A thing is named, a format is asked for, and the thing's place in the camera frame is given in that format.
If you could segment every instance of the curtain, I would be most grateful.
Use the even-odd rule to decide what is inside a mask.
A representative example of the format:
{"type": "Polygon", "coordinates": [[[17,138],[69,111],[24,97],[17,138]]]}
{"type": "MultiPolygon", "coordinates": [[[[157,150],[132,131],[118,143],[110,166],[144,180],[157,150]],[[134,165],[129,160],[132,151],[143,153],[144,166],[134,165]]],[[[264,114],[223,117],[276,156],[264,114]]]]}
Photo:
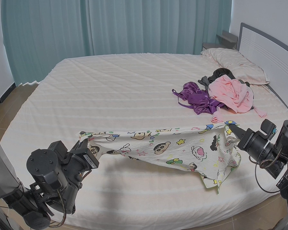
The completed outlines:
{"type": "Polygon", "coordinates": [[[232,0],[2,0],[16,84],[41,81],[65,58],[199,54],[229,29],[232,0]]]}

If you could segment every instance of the bed sheet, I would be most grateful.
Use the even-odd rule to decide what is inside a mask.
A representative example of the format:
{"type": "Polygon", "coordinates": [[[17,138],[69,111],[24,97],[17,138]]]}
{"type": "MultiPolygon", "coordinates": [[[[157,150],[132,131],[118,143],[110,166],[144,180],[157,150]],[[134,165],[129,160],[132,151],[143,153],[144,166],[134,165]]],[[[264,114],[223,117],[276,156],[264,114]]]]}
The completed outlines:
{"type": "MultiPolygon", "coordinates": [[[[26,160],[35,149],[62,140],[68,149],[81,130],[149,130],[210,123],[177,103],[172,89],[210,76],[219,66],[207,56],[122,54],[65,59],[58,63],[23,104],[6,130],[1,145],[25,186],[33,182],[26,160]]],[[[288,110],[266,87],[251,85],[254,104],[280,129],[288,110]]],[[[242,128],[260,129],[254,110],[224,120],[242,128]]],[[[206,189],[198,173],[184,172],[103,155],[100,166],[83,181],[76,213],[66,223],[89,229],[179,230],[223,220],[262,202],[270,194],[255,181],[254,165],[242,161],[223,182],[220,193],[206,189]]],[[[265,170],[257,170],[266,190],[276,189],[265,170]]],[[[56,213],[59,220],[62,214],[56,213]]]]}

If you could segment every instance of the tiled floor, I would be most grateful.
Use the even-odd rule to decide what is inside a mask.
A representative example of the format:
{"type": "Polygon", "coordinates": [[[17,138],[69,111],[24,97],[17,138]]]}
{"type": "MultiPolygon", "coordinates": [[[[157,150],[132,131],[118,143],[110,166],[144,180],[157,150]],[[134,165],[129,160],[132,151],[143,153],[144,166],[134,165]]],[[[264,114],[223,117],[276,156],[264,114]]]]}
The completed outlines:
{"type": "MultiPolygon", "coordinates": [[[[35,90],[36,86],[37,84],[19,86],[12,91],[2,104],[0,104],[0,140],[22,104],[35,90]]],[[[0,200],[0,205],[6,206],[2,200],[0,200]]],[[[14,210],[6,208],[3,209],[6,214],[9,217],[12,217],[24,230],[30,229],[14,210]]],[[[287,203],[278,194],[233,217],[203,227],[190,228],[188,230],[256,230],[259,228],[268,230],[273,228],[274,225],[287,213],[287,203]]],[[[83,228],[65,224],[57,229],[79,230],[83,228]]]]}

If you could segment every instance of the pillowcase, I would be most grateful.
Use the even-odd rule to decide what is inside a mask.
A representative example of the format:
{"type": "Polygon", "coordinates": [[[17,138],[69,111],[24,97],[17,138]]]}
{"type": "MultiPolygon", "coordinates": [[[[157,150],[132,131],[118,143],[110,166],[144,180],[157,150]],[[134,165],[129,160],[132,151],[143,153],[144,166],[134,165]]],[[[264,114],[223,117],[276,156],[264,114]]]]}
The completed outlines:
{"type": "Polygon", "coordinates": [[[209,48],[202,55],[214,59],[220,67],[229,69],[236,79],[250,84],[268,84],[268,76],[263,69],[246,59],[239,51],[228,48],[209,48]]]}

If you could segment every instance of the barcode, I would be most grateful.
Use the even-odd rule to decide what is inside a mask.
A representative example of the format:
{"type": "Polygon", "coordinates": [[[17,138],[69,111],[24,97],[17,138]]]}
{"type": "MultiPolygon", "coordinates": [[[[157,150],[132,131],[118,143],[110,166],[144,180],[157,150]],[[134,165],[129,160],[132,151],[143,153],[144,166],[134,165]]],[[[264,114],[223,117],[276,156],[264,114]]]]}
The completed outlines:
{"type": "Polygon", "coordinates": [[[92,166],[92,168],[97,168],[97,166],[93,163],[93,161],[90,159],[88,155],[84,154],[83,156],[88,161],[88,163],[92,166]]]}

